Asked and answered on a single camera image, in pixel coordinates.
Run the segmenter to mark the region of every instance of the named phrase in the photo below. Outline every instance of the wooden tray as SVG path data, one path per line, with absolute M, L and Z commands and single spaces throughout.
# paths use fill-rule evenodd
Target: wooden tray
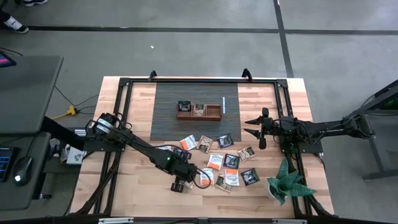
M 178 104 L 177 104 L 177 119 L 191 120 L 191 121 L 221 121 L 222 117 L 221 105 L 205 104 L 204 116 L 193 115 L 194 106 L 195 105 L 191 105 L 191 111 L 178 111 Z

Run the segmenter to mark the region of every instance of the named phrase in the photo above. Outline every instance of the plant leaf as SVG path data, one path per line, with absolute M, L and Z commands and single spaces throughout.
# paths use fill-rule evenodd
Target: plant leaf
M 282 179 L 289 174 L 289 164 L 287 163 L 287 159 L 284 158 L 282 163 L 280 163 L 278 174 L 276 175 L 277 179 Z
M 303 176 L 297 175 L 296 179 L 293 180 L 293 184 L 297 184 L 302 178 Z
M 269 185 L 273 187 L 277 193 L 282 193 L 279 189 L 280 180 L 276 179 L 275 177 L 270 177 L 267 180 Z
M 280 190 L 290 190 L 292 188 L 292 185 L 295 184 L 294 180 L 297 178 L 299 172 L 294 171 L 289 173 L 286 177 L 284 177 L 282 180 L 280 180 L 279 187 Z
M 280 206 L 282 206 L 285 203 L 285 195 L 284 194 L 278 194 L 276 192 L 274 194 L 274 197 L 280 202 Z
M 288 195 L 291 197 L 303 197 L 314 194 L 315 192 L 317 191 L 302 184 L 293 184 L 292 189 L 286 193 L 289 193 Z

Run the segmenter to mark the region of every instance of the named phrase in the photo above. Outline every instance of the concrete floor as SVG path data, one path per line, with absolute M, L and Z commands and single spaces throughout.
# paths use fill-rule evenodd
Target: concrete floor
M 286 29 L 398 28 L 398 2 L 393 0 L 280 0 L 280 7 Z M 271 0 L 50 0 L 40 7 L 10 4 L 6 9 L 35 26 L 278 28 Z M 287 44 L 294 75 L 305 80 L 315 122 L 341 119 L 398 78 L 396 35 L 288 35 Z M 286 77 L 279 34 L 31 31 L 17 35 L 0 30 L 0 47 L 25 55 L 64 56 L 57 86 L 73 102 L 97 94 L 105 75 L 149 75 L 156 70 L 164 76 L 238 77 L 247 67 L 255 77 Z M 95 103 L 93 99 L 86 105 Z M 67 106 L 54 92 L 47 114 L 62 114 Z M 79 115 L 60 123 L 83 126 L 88 119 L 90 115 Z M 397 222 L 398 178 L 362 181 L 362 175 L 377 171 L 368 142 L 334 137 L 322 143 L 335 213 Z M 61 196 L 26 211 L 0 212 L 0 219 L 62 215 L 76 176 L 51 179 L 48 191 Z

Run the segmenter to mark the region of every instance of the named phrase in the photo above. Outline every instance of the person's foot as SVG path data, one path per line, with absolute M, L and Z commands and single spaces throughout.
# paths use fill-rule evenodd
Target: person's foot
M 22 0 L 22 2 L 25 4 L 27 7 L 31 7 L 34 5 L 41 5 L 47 3 L 49 0 Z
M 19 34 L 26 34 L 29 31 L 28 27 L 23 26 L 20 22 L 16 21 L 12 16 L 10 17 L 9 20 L 4 22 L 4 24 Z

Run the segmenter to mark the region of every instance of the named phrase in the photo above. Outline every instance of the potted plant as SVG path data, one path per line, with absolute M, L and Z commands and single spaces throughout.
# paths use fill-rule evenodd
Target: potted plant
M 317 192 L 305 185 L 299 184 L 299 180 L 303 177 L 299 175 L 298 171 L 289 173 L 289 164 L 286 158 L 282 161 L 276 177 L 268 178 L 266 190 L 268 197 L 277 199 L 280 205 L 285 203 L 285 198 L 309 196 Z

